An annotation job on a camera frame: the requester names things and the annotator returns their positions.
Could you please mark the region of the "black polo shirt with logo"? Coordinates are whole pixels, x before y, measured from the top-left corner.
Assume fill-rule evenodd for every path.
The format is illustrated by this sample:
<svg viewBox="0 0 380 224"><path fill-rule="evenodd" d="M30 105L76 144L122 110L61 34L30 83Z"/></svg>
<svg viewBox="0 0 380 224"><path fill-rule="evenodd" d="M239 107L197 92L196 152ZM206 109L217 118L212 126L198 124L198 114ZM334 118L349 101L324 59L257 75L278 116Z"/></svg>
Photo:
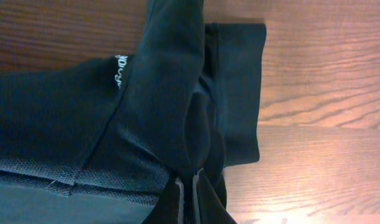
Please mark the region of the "black polo shirt with logo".
<svg viewBox="0 0 380 224"><path fill-rule="evenodd" d="M0 73L0 223L142 223L170 176L195 223L200 169L226 209L224 168L259 160L265 41L202 1L149 1L134 55Z"/></svg>

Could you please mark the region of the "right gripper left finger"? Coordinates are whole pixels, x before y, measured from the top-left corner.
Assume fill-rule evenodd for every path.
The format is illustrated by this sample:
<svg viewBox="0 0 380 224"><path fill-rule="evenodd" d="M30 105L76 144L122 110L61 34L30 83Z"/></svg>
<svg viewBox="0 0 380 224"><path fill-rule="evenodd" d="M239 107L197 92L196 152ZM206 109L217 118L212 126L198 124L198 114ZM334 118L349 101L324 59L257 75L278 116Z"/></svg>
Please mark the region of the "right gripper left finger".
<svg viewBox="0 0 380 224"><path fill-rule="evenodd" d="M158 202L142 224L183 224L184 185L170 176Z"/></svg>

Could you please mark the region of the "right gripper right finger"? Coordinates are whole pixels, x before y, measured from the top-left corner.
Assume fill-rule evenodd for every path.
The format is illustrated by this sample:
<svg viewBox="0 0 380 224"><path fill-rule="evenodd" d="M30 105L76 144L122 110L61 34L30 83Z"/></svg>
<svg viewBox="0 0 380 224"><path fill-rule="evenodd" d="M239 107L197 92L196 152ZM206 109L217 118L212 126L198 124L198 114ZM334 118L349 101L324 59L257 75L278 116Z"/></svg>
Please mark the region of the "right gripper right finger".
<svg viewBox="0 0 380 224"><path fill-rule="evenodd" d="M236 224L220 202L204 169L193 176L192 189L196 224Z"/></svg>

